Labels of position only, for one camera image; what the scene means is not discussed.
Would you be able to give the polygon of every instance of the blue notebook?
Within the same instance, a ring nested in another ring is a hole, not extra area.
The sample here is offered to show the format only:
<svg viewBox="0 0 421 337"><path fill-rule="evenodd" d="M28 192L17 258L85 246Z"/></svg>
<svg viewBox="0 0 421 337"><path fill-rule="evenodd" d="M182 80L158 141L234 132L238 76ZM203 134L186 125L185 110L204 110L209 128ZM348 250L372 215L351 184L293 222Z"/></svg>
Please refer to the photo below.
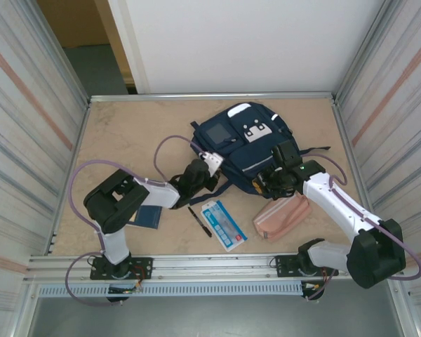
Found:
<svg viewBox="0 0 421 337"><path fill-rule="evenodd" d="M162 207L160 206L141 206L135 214L134 221L130 220L128 224L157 230L161 212Z"/></svg>

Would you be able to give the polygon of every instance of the white patch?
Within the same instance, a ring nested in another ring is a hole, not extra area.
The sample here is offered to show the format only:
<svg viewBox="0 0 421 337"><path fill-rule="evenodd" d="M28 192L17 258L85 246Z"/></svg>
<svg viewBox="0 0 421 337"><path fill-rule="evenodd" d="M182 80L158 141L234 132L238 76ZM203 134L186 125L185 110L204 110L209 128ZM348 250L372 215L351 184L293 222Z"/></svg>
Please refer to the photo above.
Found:
<svg viewBox="0 0 421 337"><path fill-rule="evenodd" d="M249 131L245 132L245 138L248 140L248 142L252 143L254 140L269 135L270 133L272 133L272 130L262 123L260 125L254 125L250 127Z"/></svg>
<svg viewBox="0 0 421 337"><path fill-rule="evenodd" d="M248 103L242 103L240 105L237 105L236 107L233 107L230 111L227 112L227 116L231 118L235 116L236 114L238 114L239 112L242 112L248 109L249 107L251 107L251 105L249 105Z"/></svg>

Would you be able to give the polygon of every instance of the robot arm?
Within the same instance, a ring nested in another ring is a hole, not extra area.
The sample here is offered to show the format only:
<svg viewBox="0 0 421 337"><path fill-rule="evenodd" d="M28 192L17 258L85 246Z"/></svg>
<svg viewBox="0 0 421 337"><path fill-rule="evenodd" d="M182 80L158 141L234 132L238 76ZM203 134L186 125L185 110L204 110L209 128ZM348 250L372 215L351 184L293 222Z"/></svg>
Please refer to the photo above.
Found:
<svg viewBox="0 0 421 337"><path fill-rule="evenodd" d="M89 216L99 228L110 274L122 278L128 273L131 254L126 246L124 227L141 206L177 209L203 188L213 190L223 161L218 154L204 152L170 182L136 178L118 170L92 190L83 201Z"/></svg>
<svg viewBox="0 0 421 337"><path fill-rule="evenodd" d="M275 165L259 173L254 185L274 198L300 192L318 204L351 242L347 246L316 239L301 246L298 255L303 269L330 267L348 271L359 286L367 289L406 267L403 248L377 229L386 230L402 242L396 221L383 221L357 204L316 161L303 163L291 142L276 146L272 154Z"/></svg>

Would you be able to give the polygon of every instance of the black pen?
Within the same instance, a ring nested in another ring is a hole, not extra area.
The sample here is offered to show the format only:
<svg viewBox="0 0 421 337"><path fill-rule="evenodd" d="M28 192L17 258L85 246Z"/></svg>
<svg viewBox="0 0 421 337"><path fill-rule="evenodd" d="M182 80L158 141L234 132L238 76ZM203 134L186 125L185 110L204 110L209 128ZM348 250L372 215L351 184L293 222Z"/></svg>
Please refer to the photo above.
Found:
<svg viewBox="0 0 421 337"><path fill-rule="evenodd" d="M189 212L193 215L193 217L195 218L197 223L201 226L201 228L203 228L203 231L206 232L208 237L212 237L211 231L203 224L203 222L200 220L200 218L198 218L198 216L195 214L194 210L191 209L190 207L187 207L187 208L189 209Z"/></svg>

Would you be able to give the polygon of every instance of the corrugated metal wall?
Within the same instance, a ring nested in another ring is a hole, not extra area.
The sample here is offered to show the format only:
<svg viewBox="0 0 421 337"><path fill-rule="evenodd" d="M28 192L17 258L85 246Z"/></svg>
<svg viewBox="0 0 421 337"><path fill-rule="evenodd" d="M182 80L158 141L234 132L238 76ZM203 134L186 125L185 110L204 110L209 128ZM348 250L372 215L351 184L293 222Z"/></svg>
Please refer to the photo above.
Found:
<svg viewBox="0 0 421 337"><path fill-rule="evenodd" d="M88 103L33 1L0 0L0 336L44 252Z"/></svg>
<svg viewBox="0 0 421 337"><path fill-rule="evenodd" d="M402 1L388 20L338 97L375 211L400 222L421 257L421 0ZM421 279L407 286L421 316Z"/></svg>

